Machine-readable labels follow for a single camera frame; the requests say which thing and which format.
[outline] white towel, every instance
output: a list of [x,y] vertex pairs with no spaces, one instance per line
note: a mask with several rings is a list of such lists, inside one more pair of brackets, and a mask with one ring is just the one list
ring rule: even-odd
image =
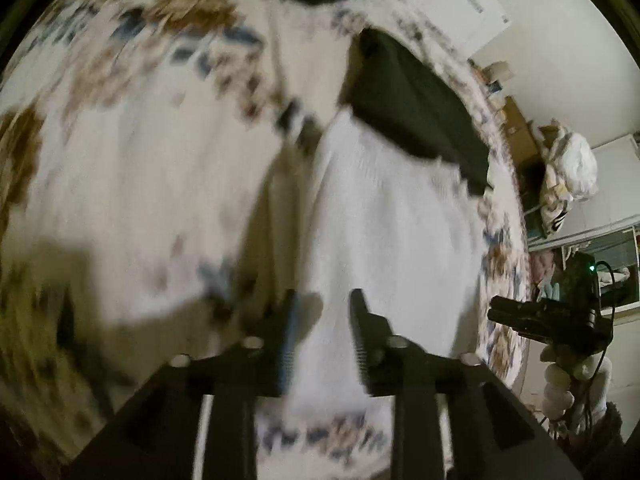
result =
[[298,211],[296,229],[273,225],[276,246],[291,247],[288,237],[298,237],[294,262],[283,253],[296,251],[275,251],[276,276],[280,293],[293,283],[303,300],[286,413],[370,405],[348,321],[353,288],[364,290],[370,310],[395,333],[428,352],[475,348],[482,223],[456,166],[408,156],[345,108],[310,166],[296,159],[272,181],[270,208]]

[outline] gloved hand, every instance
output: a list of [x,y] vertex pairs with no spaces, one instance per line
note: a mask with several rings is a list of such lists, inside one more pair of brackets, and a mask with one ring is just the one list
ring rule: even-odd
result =
[[[593,377],[602,354],[584,358],[577,356],[567,346],[546,346],[540,354],[542,362],[552,362],[545,370],[546,386],[542,402],[542,412],[550,421],[560,419],[574,405],[575,396],[582,397],[574,410],[568,429],[574,433],[585,430],[584,407],[586,396],[581,394],[585,384]],[[572,378],[579,381],[572,387]],[[600,369],[591,384],[589,400],[592,425],[595,425],[607,411],[607,390],[611,382],[611,361],[604,357]]]

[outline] white glove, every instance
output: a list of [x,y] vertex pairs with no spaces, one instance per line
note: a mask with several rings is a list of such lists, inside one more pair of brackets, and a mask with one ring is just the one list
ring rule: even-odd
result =
[[[580,388],[593,377],[602,354],[595,354],[586,359],[577,356],[567,346],[546,346],[540,354],[542,362],[553,362],[545,370],[546,386],[542,413],[551,421],[560,419],[574,405],[574,395],[580,396],[581,389],[571,391],[572,377],[580,381]],[[607,390],[611,382],[611,361],[605,357],[600,369],[591,384],[589,400],[591,420],[595,425],[607,411]],[[580,405],[574,411],[569,422],[569,429],[581,433],[585,429],[584,405],[586,396],[582,395]]]

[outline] bed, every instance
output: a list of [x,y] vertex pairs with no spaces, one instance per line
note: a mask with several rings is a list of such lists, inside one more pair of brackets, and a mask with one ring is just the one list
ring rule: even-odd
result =
[[[329,124],[367,25],[455,90],[490,148],[476,353],[513,385],[523,342],[486,318],[494,295],[529,290],[513,164],[468,62],[427,17],[404,0],[55,0],[0,89],[0,406],[48,476],[161,364],[238,337],[212,287],[268,301],[244,248],[249,232],[261,243],[249,227],[283,117],[295,103]],[[328,477],[388,460],[366,416],[257,431],[258,460],[312,450]]]

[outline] floral bedsheet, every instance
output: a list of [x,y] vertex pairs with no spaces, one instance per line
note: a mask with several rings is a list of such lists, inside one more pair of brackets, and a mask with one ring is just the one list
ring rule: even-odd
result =
[[[293,108],[320,129],[335,115],[366,25],[430,65],[490,147],[477,354],[513,384],[522,342],[486,318],[493,295],[529,288],[513,165],[468,63],[424,15],[404,0],[56,0],[0,89],[0,406],[48,476],[162,363],[237,338],[228,307],[271,307],[254,279],[269,264],[263,182]],[[377,417],[265,419],[258,462],[277,454],[286,478],[280,459],[306,454],[328,478],[364,478],[388,461]]]

